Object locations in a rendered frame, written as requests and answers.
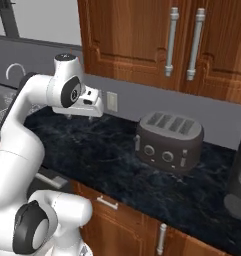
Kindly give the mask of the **wooden wall cupboard door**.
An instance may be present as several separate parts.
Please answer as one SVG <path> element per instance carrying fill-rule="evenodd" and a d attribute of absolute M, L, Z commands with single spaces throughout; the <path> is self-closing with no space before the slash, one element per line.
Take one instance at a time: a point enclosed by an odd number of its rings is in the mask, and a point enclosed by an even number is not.
<path fill-rule="evenodd" d="M 187 80 L 195 17 L 205 9 L 196 73 Z M 241 0 L 191 0 L 181 90 L 241 104 Z"/>
<path fill-rule="evenodd" d="M 170 12 L 177 21 L 170 77 L 165 64 Z M 85 72 L 168 90 L 177 90 L 189 0 L 78 0 Z"/>

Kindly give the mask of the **dark grey four-slot toaster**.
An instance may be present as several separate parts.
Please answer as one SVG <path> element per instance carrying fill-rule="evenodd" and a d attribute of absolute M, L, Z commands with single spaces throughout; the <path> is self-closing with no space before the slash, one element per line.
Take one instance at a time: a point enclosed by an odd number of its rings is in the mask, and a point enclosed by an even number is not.
<path fill-rule="evenodd" d="M 184 174 L 198 164 L 203 138 L 203 126 L 196 120 L 155 111 L 141 118 L 137 125 L 135 153 L 153 167 Z"/>

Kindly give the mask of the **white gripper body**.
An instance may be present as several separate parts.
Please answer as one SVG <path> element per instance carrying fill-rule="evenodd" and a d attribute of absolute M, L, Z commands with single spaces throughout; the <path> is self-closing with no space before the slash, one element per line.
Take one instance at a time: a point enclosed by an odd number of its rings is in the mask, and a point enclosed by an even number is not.
<path fill-rule="evenodd" d="M 78 101 L 75 102 L 71 107 L 53 107 L 52 110 L 55 113 L 64 115 L 101 117 L 104 112 L 104 105 L 100 97 L 97 97 L 95 101 L 91 101 L 85 98 L 79 98 Z"/>

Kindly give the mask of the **wooden drawer front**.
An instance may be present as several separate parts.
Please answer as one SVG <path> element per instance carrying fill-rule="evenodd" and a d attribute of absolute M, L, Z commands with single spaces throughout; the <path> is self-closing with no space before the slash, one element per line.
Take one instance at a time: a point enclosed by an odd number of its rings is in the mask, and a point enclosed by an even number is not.
<path fill-rule="evenodd" d="M 140 230 L 142 227 L 148 231 L 157 231 L 159 229 L 160 222 L 141 211 L 135 210 L 132 207 L 85 186 L 78 181 L 72 181 L 71 185 L 73 186 L 75 193 L 91 200 L 95 214 L 108 216 L 109 218 L 135 230 Z M 101 202 L 98 202 L 96 199 L 101 195 L 110 203 L 118 203 L 118 210 L 114 210 Z"/>

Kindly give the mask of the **wooden base cupboard door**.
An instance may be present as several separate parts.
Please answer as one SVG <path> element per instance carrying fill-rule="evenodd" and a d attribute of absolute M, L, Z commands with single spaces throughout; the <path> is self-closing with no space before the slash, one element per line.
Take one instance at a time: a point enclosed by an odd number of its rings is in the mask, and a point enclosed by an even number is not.
<path fill-rule="evenodd" d="M 81 234 L 94 256 L 154 256 L 157 231 L 144 227 L 135 230 L 108 216 L 93 213 Z"/>
<path fill-rule="evenodd" d="M 168 227 L 163 256 L 231 256 L 194 237 Z"/>

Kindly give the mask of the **curved silver tap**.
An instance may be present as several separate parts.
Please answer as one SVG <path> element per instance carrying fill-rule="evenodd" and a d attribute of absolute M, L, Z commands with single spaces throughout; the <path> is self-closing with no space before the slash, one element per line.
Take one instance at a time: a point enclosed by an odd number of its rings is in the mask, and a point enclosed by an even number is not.
<path fill-rule="evenodd" d="M 25 68 L 24 68 L 24 66 L 23 66 L 22 64 L 20 64 L 20 63 L 12 63 L 12 64 L 10 64 L 10 65 L 7 67 L 7 69 L 6 69 L 5 76 L 6 76 L 6 79 L 7 79 L 7 80 L 9 80 L 9 73 L 10 73 L 10 70 L 11 70 L 13 67 L 15 67 L 15 66 L 21 68 L 22 73 L 23 73 L 23 76 L 26 75 Z"/>

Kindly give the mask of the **black dishwasher door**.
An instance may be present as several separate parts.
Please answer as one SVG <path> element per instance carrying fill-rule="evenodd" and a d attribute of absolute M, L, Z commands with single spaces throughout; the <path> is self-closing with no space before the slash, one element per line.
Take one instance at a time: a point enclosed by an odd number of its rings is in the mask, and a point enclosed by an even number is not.
<path fill-rule="evenodd" d="M 60 176 L 63 179 L 67 180 L 68 183 L 61 189 L 56 189 L 56 188 L 52 187 L 51 185 L 34 177 L 33 181 L 31 182 L 31 184 L 27 190 L 27 198 L 30 198 L 30 196 L 37 190 L 50 190 L 50 197 L 48 198 L 48 200 L 50 202 L 52 202 L 53 199 L 55 199 L 58 194 L 62 194 L 62 193 L 73 194 L 74 193 L 74 189 L 71 185 L 71 181 L 67 176 L 64 176 L 63 174 L 60 174 L 52 169 L 46 168 L 45 166 L 41 166 L 37 173 L 43 174 L 50 179 L 53 179 L 56 176 Z"/>

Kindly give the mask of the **dark grey coffee machine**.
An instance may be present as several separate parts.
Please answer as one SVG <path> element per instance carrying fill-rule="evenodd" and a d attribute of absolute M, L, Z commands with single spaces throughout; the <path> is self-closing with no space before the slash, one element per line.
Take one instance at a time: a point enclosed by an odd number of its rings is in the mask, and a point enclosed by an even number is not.
<path fill-rule="evenodd" d="M 224 205 L 233 217 L 241 220 L 241 140 L 231 168 Z"/>

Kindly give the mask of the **white wall socket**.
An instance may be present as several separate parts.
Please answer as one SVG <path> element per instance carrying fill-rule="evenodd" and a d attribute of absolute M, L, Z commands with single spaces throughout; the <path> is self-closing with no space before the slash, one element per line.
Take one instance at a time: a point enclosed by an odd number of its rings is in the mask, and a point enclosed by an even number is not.
<path fill-rule="evenodd" d="M 118 95 L 114 92 L 107 93 L 107 108 L 110 111 L 118 111 Z"/>

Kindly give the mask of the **window with dark frame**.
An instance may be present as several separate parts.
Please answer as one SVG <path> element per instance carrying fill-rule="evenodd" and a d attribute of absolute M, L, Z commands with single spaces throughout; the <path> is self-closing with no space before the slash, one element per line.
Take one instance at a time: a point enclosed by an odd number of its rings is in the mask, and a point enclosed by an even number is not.
<path fill-rule="evenodd" d="M 0 36 L 81 46 L 77 0 L 0 0 Z"/>

